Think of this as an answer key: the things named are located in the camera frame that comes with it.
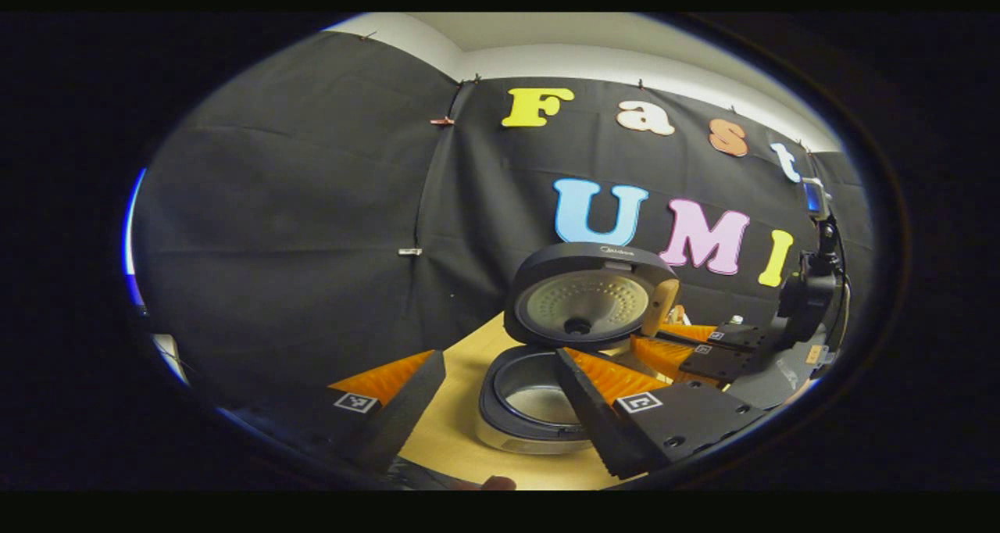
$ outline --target black backdrop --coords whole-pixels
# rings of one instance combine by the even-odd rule
[[[272,488],[311,484],[200,415],[137,355],[121,277],[123,204],[172,123],[211,89],[330,14],[5,14],[4,145],[12,301],[0,479],[7,488]],[[996,282],[995,16],[717,13],[842,102],[885,149],[914,273],[882,355],[823,415],[703,487],[995,489],[995,366],[982,341]],[[233,34],[233,31],[252,34]]]
[[[532,87],[575,99],[546,127],[501,126],[508,91]],[[618,102],[635,99],[666,110],[674,133],[621,127]],[[454,126],[430,123],[443,116]],[[746,156],[709,144],[714,119],[744,128]],[[739,271],[691,259],[675,268],[678,299],[697,324],[739,313],[764,326],[778,294],[757,281],[771,231],[795,238],[782,277],[818,242],[774,142],[836,195],[858,320],[872,220],[842,153],[807,156],[732,110],[655,89],[563,77],[460,83],[374,39],[321,32],[239,74],[167,138],[136,201],[137,281],[155,331],[175,337],[197,385],[236,405],[323,387],[448,348],[496,316],[523,259],[560,241],[553,184],[583,178],[603,187],[588,210],[598,233],[615,226],[611,187],[649,191],[628,242],[649,252],[670,241],[671,199],[697,202],[708,227],[727,210],[749,216]],[[415,247],[421,256],[397,254]]]

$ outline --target white wall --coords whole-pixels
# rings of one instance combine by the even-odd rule
[[[801,140],[811,151],[843,149],[822,117],[799,96],[760,70],[687,32],[621,13],[574,14],[572,19],[564,16],[561,20],[545,18],[538,20],[546,23],[539,31],[527,26],[529,14],[513,15],[517,16],[513,21],[521,23],[498,20],[497,14],[366,13],[327,30],[360,35],[374,32],[372,39],[405,50],[455,80],[472,80],[476,73],[484,78],[581,77],[622,84],[638,84],[642,80],[648,88],[685,95],[720,108],[735,108],[741,116],[765,124],[792,140]],[[599,30],[598,24],[604,27]],[[643,30],[646,45],[634,35],[611,37],[616,27]],[[560,38],[560,31],[564,31],[561,38],[568,41],[602,45],[551,42]],[[522,39],[522,45],[496,46],[515,44]],[[539,39],[547,42],[531,44]],[[465,50],[462,46],[476,49]],[[664,56],[672,52],[676,57]]]

